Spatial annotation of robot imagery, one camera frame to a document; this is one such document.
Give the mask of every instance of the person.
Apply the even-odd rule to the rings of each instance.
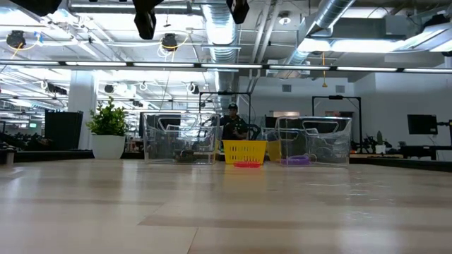
[[[231,103],[228,106],[229,117],[220,119],[220,126],[223,127],[223,140],[244,140],[248,135],[248,128],[245,121],[237,115],[238,106]]]

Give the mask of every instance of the cap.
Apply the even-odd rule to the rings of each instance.
[[[237,104],[235,104],[234,102],[229,104],[229,106],[227,107],[228,109],[239,109],[239,107],[237,106]]]

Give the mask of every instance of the white planter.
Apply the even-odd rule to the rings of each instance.
[[[380,154],[386,154],[386,146],[385,145],[376,145],[375,146],[375,153]]]
[[[93,135],[93,154],[96,159],[121,159],[124,152],[124,136]]]

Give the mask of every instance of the green leaves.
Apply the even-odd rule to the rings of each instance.
[[[95,114],[93,110],[90,111],[91,122],[86,123],[86,126],[97,135],[118,135],[124,136],[127,130],[126,113],[124,108],[114,108],[113,98],[110,97],[108,105],[102,108],[102,103],[99,103],[97,108],[99,114]]]

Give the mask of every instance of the red plate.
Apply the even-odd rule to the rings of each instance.
[[[259,162],[234,162],[235,167],[258,168],[261,166]]]

